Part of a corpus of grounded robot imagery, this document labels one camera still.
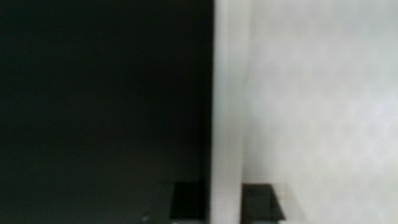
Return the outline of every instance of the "black panel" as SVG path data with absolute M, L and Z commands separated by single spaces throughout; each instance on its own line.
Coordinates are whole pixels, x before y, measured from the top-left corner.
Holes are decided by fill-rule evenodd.
M 207 176 L 212 7 L 0 1 L 0 223 L 134 223 Z

